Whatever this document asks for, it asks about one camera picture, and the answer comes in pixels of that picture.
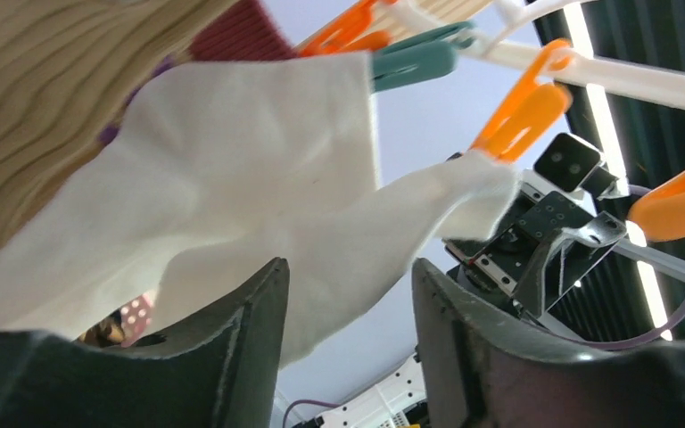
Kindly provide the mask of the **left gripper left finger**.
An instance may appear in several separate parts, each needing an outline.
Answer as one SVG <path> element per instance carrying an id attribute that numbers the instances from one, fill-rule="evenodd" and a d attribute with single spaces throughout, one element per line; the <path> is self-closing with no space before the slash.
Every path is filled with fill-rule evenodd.
<path id="1" fill-rule="evenodd" d="M 266 427 L 290 270 L 272 259 L 227 296 L 128 347 L 0 333 L 0 427 Z"/>

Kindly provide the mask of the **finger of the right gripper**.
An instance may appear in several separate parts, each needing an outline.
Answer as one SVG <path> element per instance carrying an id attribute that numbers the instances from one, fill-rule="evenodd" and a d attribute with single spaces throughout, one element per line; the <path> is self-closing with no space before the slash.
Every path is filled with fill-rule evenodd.
<path id="1" fill-rule="evenodd" d="M 625 236 L 625 224 L 607 212 L 580 227 L 554 227 L 532 252 L 511 298 L 541 317 Z"/>

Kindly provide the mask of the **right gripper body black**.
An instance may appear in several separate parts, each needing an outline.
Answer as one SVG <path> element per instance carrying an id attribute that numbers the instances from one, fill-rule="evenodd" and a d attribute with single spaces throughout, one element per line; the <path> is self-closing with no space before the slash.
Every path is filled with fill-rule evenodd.
<path id="1" fill-rule="evenodd" d="M 490 241 L 446 243 L 458 262 L 449 275 L 508 313 L 529 314 L 510 293 L 542 237 L 556 226 L 580 227 L 595 217 L 563 193 L 543 193 L 523 184 Z"/>

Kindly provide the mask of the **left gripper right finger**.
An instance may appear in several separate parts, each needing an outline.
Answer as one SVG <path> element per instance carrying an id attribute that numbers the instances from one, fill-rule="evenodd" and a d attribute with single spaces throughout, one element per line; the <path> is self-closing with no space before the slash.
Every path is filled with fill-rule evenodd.
<path id="1" fill-rule="evenodd" d="M 427 259 L 412 267 L 434 427 L 685 427 L 685 342 L 607 352 L 493 307 Z"/>

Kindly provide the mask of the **white round clip hanger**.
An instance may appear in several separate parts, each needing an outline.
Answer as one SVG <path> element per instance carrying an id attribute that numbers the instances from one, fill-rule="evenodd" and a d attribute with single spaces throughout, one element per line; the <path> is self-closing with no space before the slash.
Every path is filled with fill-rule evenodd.
<path id="1" fill-rule="evenodd" d="M 541 52 L 539 47 L 508 42 L 506 38 L 533 19 L 557 11 L 566 1 L 543 1 L 540 6 L 522 7 L 512 1 L 499 4 L 512 11 L 508 26 L 491 38 L 475 30 L 475 42 L 460 53 L 468 58 L 523 70 Z M 632 62 L 588 57 L 571 47 L 558 50 L 560 57 L 572 61 L 561 70 L 547 69 L 544 76 L 577 86 L 602 86 L 606 92 L 685 111 L 685 72 L 666 70 Z"/>

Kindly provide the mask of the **white sock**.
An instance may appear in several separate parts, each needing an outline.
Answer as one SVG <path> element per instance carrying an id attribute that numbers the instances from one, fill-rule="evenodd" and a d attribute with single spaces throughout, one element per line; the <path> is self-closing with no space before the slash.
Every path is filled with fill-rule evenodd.
<path id="1" fill-rule="evenodd" d="M 75 339 L 183 250 L 339 210 L 381 183 L 368 53 L 190 62 L 0 250 L 0 330 Z"/>
<path id="2" fill-rule="evenodd" d="M 161 279 L 150 329 L 175 324 L 232 292 L 270 259 L 284 258 L 290 284 L 280 363 L 287 366 L 372 309 L 430 239 L 490 239 L 520 183 L 514 167 L 471 151 L 342 210 L 182 251 Z"/>

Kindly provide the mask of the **purple striped sock maroon cuff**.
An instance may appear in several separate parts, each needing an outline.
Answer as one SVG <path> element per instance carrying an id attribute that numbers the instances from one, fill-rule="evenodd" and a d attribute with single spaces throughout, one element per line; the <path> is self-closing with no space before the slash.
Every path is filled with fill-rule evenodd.
<path id="1" fill-rule="evenodd" d="M 297 57 L 264 3 L 240 0 L 203 29 L 185 50 L 164 57 L 143 82 L 186 62 L 273 62 Z"/>

